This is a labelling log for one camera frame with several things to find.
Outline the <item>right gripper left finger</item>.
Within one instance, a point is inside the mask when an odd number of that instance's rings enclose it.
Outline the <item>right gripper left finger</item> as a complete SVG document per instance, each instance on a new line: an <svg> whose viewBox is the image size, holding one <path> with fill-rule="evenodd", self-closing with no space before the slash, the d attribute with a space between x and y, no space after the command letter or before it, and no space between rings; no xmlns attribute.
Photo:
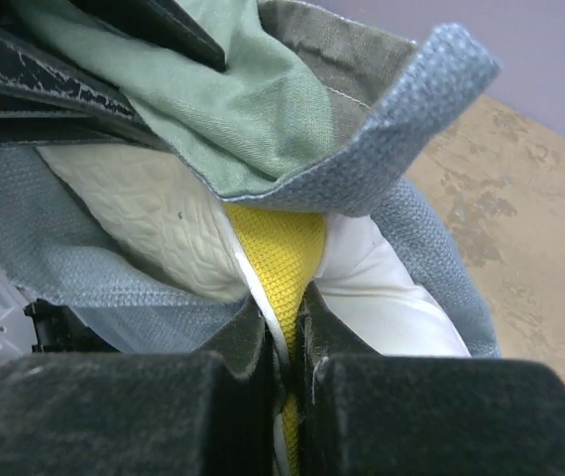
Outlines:
<svg viewBox="0 0 565 476"><path fill-rule="evenodd" d="M272 339L248 300L181 354L35 354L0 368L0 475L269 475Z"/></svg>

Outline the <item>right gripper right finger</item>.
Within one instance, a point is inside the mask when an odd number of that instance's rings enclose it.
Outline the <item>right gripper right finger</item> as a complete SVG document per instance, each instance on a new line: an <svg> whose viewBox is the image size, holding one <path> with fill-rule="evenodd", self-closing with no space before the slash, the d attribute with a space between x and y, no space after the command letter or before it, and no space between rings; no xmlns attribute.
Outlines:
<svg viewBox="0 0 565 476"><path fill-rule="evenodd" d="M304 475L565 475L565 385L531 361L388 357L309 287L298 312Z"/></svg>

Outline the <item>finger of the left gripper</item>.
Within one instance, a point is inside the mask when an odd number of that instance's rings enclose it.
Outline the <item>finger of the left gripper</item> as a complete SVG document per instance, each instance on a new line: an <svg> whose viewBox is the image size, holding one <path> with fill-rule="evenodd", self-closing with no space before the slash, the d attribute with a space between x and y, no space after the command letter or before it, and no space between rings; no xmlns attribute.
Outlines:
<svg viewBox="0 0 565 476"><path fill-rule="evenodd" d="M112 86L41 49L0 9L0 147L165 147Z"/></svg>
<svg viewBox="0 0 565 476"><path fill-rule="evenodd" d="M222 47L176 1L74 0L72 4L129 36L219 72L227 68Z"/></svg>

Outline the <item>white quilted pillow yellow stripe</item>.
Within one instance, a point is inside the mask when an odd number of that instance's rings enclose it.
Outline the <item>white quilted pillow yellow stripe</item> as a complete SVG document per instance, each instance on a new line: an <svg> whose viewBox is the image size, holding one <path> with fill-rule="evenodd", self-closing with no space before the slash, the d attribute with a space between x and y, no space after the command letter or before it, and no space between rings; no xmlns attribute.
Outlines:
<svg viewBox="0 0 565 476"><path fill-rule="evenodd" d="M42 146L39 155L125 249L202 298L252 297L290 367L309 285L383 355L465 357L447 313L372 218L222 203L177 158L132 146Z"/></svg>

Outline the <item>patchwork green beige pillowcase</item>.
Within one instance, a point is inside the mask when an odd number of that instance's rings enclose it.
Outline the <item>patchwork green beige pillowcase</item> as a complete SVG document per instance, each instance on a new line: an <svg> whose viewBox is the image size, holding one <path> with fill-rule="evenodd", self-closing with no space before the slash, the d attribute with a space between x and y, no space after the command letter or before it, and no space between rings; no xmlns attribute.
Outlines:
<svg viewBox="0 0 565 476"><path fill-rule="evenodd" d="M405 178L500 66L464 27L412 42L300 1L176 1L226 55L219 72L72 1L6 1L51 54L119 91L224 204L368 216L447 313L466 357L500 353L449 232Z"/></svg>

